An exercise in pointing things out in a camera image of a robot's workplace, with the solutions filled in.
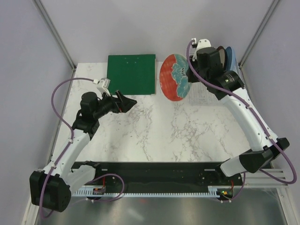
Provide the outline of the red and teal floral plate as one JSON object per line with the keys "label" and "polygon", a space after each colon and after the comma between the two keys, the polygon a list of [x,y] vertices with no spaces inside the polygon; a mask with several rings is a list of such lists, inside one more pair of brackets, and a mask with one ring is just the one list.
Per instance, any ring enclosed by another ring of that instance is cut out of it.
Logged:
{"label": "red and teal floral plate", "polygon": [[159,82],[167,99],[176,102],[188,95],[191,88],[187,77],[188,69],[187,59],[181,54],[171,54],[164,60],[159,72]]}

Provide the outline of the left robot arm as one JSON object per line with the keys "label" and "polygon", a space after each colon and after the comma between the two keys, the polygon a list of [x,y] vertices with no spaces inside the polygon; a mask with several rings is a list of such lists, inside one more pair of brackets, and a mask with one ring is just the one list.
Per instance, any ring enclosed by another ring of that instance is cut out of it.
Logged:
{"label": "left robot arm", "polygon": [[63,212],[72,194],[84,184],[99,184],[103,173],[97,163],[85,162],[75,172],[71,168],[75,160],[92,140],[99,128],[99,119],[108,113],[127,113],[137,101],[116,91],[116,96],[102,94],[98,98],[94,92],[86,92],[80,101],[80,110],[71,129],[71,137],[61,153],[41,171],[30,176],[30,195],[32,204],[53,211]]}

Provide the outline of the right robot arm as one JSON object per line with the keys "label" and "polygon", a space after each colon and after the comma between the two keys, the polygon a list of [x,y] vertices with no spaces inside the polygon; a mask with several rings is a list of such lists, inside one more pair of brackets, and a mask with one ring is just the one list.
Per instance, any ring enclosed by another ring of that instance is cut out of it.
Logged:
{"label": "right robot arm", "polygon": [[255,173],[276,159],[285,157],[290,143],[279,138],[262,119],[249,98],[245,85],[233,64],[233,51],[224,50],[225,62],[221,61],[220,48],[197,48],[193,55],[186,50],[188,81],[202,82],[234,116],[244,132],[250,149],[237,157],[221,163],[215,172],[215,180],[226,184],[233,175],[242,172]]}

